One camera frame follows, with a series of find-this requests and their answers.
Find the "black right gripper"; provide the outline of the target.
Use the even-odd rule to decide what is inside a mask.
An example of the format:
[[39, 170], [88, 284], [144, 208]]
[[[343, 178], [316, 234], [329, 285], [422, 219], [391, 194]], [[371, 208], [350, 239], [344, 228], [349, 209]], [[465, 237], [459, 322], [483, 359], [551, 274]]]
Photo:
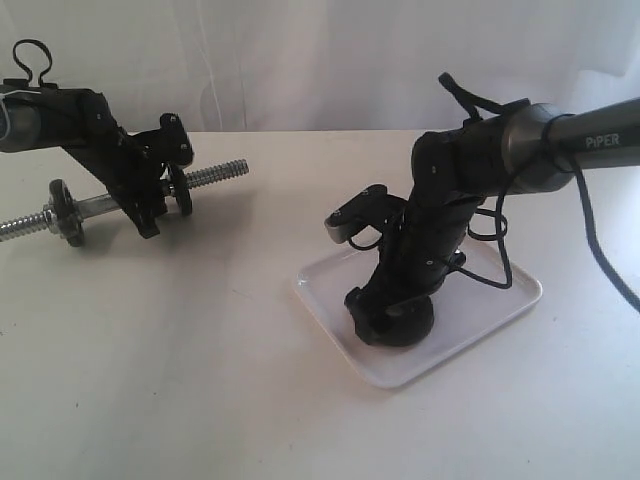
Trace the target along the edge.
[[344, 299], [357, 337], [367, 345], [391, 345], [394, 324], [430, 322], [430, 295], [440, 288], [455, 250], [475, 213], [475, 199], [462, 197], [437, 205], [422, 205], [411, 197], [383, 241], [379, 264], [369, 289], [355, 287]]

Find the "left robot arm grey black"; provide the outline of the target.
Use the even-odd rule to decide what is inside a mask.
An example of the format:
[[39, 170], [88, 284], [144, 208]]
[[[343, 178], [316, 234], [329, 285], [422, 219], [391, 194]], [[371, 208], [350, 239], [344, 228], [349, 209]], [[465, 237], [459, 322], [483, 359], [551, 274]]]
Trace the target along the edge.
[[160, 131], [128, 133], [103, 94], [90, 89], [1, 88], [1, 151], [60, 148], [104, 185], [139, 234], [160, 233], [160, 177], [168, 157]]

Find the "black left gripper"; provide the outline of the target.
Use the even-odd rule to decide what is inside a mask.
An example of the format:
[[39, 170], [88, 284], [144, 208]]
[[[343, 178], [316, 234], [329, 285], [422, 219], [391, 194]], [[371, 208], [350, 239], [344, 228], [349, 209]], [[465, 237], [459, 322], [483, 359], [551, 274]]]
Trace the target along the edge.
[[156, 219], [167, 213], [159, 183], [164, 195], [175, 194], [173, 166], [145, 144], [152, 130], [130, 134], [118, 124], [62, 130], [62, 148], [106, 187], [143, 238], [160, 234]]

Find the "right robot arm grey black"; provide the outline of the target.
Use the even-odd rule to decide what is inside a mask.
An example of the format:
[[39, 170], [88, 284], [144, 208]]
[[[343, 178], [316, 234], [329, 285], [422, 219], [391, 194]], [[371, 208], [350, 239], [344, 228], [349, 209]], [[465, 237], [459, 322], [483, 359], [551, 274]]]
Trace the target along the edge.
[[599, 245], [585, 172], [639, 162], [639, 103], [627, 100], [580, 114], [549, 104], [504, 105], [461, 128], [428, 131], [411, 152], [413, 186], [407, 198], [374, 184], [325, 222], [338, 243], [366, 228], [378, 233], [378, 263], [368, 282], [344, 304], [366, 344], [408, 347], [431, 332], [432, 296], [452, 273], [463, 273], [460, 246], [475, 215], [492, 219], [487, 240], [505, 242], [503, 214], [510, 195], [550, 193], [570, 182], [579, 189], [588, 245], [610, 282], [632, 306], [639, 301]]

